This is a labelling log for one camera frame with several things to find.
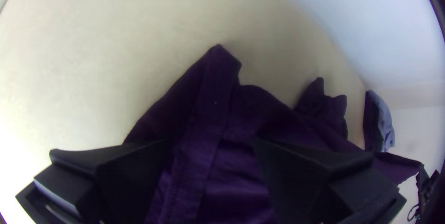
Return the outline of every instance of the purple cloth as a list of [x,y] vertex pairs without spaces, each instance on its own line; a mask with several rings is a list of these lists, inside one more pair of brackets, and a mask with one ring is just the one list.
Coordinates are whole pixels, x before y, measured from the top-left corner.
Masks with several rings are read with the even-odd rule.
[[[171,138],[173,150],[145,223],[276,223],[250,139],[339,152],[346,140],[346,97],[331,98],[317,79],[291,110],[267,91],[241,86],[241,64],[211,48],[136,123],[125,141]],[[399,184],[417,162],[377,157],[374,166]]]

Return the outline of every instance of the white surface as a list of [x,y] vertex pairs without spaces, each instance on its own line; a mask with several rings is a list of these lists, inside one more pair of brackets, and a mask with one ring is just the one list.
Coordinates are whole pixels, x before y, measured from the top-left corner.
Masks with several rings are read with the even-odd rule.
[[429,0],[297,0],[371,88],[444,79],[445,44]]
[[324,31],[288,0],[8,0],[0,13],[0,212],[29,223],[14,196],[51,148],[119,144],[211,46],[242,63],[244,84],[295,102],[316,77],[346,94],[362,145],[363,85]]
[[[392,110],[396,146],[391,153],[420,160],[431,176],[434,170],[442,169],[445,159],[445,108],[413,108]],[[394,224],[407,224],[409,210],[419,201],[417,198],[416,178],[411,177],[399,185],[400,193],[407,203],[393,221]]]

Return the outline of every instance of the purple garment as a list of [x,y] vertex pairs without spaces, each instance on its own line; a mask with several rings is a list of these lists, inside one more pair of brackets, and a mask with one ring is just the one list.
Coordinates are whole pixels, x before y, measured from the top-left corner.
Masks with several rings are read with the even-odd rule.
[[[241,64],[211,48],[136,123],[125,141],[171,138],[173,150],[145,223],[277,223],[251,138],[323,150],[362,152],[346,140],[346,97],[331,98],[317,79],[294,110],[267,91],[241,86]],[[418,162],[377,157],[399,184]]]

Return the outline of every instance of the white curved wall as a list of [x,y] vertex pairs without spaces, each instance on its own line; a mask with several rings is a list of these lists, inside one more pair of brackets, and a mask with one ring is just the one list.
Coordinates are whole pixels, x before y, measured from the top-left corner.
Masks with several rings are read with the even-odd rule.
[[444,78],[445,45],[429,0],[296,0],[372,88]]

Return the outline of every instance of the laundry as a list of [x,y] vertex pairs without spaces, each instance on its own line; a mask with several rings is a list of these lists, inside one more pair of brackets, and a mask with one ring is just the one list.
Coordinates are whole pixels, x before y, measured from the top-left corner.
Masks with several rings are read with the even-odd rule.
[[[311,83],[292,110],[262,88],[240,85],[241,64],[221,45],[192,65],[136,123],[125,142],[169,138],[173,150],[146,223],[276,223],[252,138],[336,152],[347,140],[346,96]],[[395,184],[421,164],[389,153],[373,166]]]
[[365,95],[363,134],[366,150],[387,152],[395,146],[395,133],[389,108],[372,90],[367,91]]

